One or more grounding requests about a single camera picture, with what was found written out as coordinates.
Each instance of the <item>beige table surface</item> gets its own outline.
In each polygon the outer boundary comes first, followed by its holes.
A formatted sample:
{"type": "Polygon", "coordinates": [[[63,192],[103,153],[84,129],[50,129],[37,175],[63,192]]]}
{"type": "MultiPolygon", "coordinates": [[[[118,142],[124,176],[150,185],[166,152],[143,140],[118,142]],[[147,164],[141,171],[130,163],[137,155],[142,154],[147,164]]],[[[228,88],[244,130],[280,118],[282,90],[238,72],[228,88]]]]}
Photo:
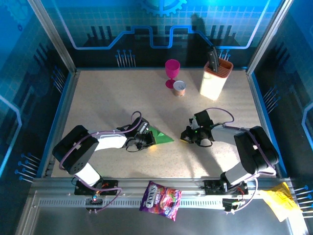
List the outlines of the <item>beige table surface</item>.
{"type": "MultiPolygon", "coordinates": [[[[93,154],[89,163],[103,177],[219,177],[239,162],[236,147],[214,142],[201,148],[179,140],[193,114],[209,107],[229,110],[239,127],[260,125],[244,71],[233,71],[217,101],[199,93],[202,69],[181,69],[176,80],[186,83],[184,97],[165,87],[164,70],[82,71],[78,78],[63,136],[76,125],[88,130],[112,130],[131,124],[139,110],[145,119],[172,137],[171,143],[152,146],[137,153],[106,149],[93,154]]],[[[209,111],[214,122],[229,120],[221,111],[209,111]]],[[[70,177],[54,166],[53,177],[70,177]]]]}

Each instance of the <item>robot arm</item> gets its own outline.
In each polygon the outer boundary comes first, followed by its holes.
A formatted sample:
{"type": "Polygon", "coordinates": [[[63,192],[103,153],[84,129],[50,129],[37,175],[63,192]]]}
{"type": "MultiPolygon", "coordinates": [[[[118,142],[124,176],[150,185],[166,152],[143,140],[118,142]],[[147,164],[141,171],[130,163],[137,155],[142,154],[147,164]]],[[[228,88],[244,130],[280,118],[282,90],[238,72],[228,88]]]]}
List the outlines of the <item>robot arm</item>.
{"type": "Polygon", "coordinates": [[[273,165],[278,163],[278,153],[262,127],[255,126],[247,130],[225,126],[223,123],[214,124],[206,110],[195,114],[189,122],[190,126],[182,132],[181,140],[200,147],[210,147],[214,141],[237,146],[241,162],[221,174],[218,186],[224,188],[223,193],[259,174],[276,174],[273,165]],[[211,144],[202,145],[205,139],[211,144]]]}
{"type": "Polygon", "coordinates": [[[54,147],[52,154],[69,174],[76,176],[89,186],[96,186],[101,176],[88,163],[94,151],[107,148],[125,148],[128,151],[132,148],[135,151],[130,152],[136,152],[155,143],[153,134],[149,131],[149,122],[143,118],[137,118],[132,124],[117,128],[116,131],[110,133],[96,132],[91,135],[82,125],[76,126],[54,147]],[[65,158],[73,146],[76,148],[65,158]]]}

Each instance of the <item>yellow paper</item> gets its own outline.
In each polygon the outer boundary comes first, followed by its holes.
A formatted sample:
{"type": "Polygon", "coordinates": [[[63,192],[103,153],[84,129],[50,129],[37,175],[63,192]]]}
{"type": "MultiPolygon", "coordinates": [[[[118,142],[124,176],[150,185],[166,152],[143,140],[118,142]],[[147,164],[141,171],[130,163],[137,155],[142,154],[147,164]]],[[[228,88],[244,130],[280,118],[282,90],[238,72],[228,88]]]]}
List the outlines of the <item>yellow paper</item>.
{"type": "Polygon", "coordinates": [[[260,190],[259,193],[273,210],[279,222],[284,221],[292,213],[302,212],[292,199],[290,190],[285,182],[268,191],[260,190]]]}

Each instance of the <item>purple snack bag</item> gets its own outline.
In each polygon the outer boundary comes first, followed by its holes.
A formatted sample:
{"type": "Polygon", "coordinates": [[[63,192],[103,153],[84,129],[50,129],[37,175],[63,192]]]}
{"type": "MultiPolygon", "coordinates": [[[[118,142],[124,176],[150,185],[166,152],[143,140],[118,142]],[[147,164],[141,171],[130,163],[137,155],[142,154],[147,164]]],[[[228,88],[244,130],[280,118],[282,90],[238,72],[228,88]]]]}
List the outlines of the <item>purple snack bag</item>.
{"type": "Polygon", "coordinates": [[[150,181],[143,195],[139,210],[160,214],[175,221],[180,200],[181,191],[150,181]]]}

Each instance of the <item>green triangle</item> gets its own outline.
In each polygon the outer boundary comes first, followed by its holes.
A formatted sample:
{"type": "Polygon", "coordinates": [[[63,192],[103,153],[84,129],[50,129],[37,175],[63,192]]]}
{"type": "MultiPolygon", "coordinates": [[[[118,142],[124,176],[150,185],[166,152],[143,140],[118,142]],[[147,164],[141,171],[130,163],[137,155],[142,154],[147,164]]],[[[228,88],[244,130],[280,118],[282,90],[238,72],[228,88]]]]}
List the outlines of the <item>green triangle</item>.
{"type": "Polygon", "coordinates": [[[156,144],[159,143],[169,143],[169,142],[173,142],[174,140],[167,136],[166,134],[160,132],[159,130],[157,130],[156,128],[150,126],[149,127],[149,131],[152,131],[153,137],[156,140],[156,144]]]}

